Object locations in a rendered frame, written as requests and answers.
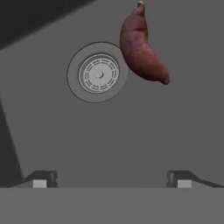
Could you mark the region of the reddish brown sweet potato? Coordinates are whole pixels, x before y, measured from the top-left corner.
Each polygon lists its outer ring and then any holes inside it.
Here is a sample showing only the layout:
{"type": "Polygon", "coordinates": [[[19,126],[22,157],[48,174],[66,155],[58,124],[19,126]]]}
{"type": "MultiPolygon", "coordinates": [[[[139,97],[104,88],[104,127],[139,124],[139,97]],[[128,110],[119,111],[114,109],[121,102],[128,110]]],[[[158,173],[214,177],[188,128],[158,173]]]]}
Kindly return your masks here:
{"type": "Polygon", "coordinates": [[[133,73],[147,81],[170,83],[165,64],[149,46],[145,4],[138,1],[134,10],[125,18],[120,31],[120,47],[125,62],[133,73]]]}

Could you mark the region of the grey metal sink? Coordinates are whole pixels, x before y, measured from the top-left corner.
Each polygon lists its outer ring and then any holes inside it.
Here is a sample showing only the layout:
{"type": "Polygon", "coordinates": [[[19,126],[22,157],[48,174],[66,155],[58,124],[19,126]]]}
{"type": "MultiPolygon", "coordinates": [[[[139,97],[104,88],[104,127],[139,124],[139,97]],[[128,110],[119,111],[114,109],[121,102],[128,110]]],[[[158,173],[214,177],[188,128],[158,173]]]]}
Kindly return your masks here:
{"type": "Polygon", "coordinates": [[[163,187],[169,170],[224,185],[224,0],[0,0],[0,101],[23,172],[62,187],[163,187]],[[111,100],[80,100],[70,60],[117,43],[138,1],[170,83],[131,74],[111,100]]]}

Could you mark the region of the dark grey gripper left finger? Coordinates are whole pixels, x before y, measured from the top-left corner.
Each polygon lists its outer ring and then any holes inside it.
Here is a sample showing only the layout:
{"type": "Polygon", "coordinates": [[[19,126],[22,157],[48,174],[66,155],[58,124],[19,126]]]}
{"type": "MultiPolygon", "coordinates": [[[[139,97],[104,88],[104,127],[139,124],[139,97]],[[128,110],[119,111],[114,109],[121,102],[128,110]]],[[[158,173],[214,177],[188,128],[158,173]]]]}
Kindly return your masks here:
{"type": "Polygon", "coordinates": [[[56,171],[34,171],[24,179],[12,184],[7,188],[57,188],[58,173],[56,171]]]}

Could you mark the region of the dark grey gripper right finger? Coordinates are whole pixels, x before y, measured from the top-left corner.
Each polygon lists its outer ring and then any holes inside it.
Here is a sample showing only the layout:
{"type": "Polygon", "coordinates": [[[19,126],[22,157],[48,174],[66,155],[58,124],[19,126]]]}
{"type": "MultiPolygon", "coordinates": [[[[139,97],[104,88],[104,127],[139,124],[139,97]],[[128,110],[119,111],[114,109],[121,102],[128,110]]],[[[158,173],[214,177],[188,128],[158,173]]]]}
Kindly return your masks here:
{"type": "Polygon", "coordinates": [[[222,188],[222,185],[199,178],[191,171],[168,171],[166,178],[168,188],[222,188]]]}

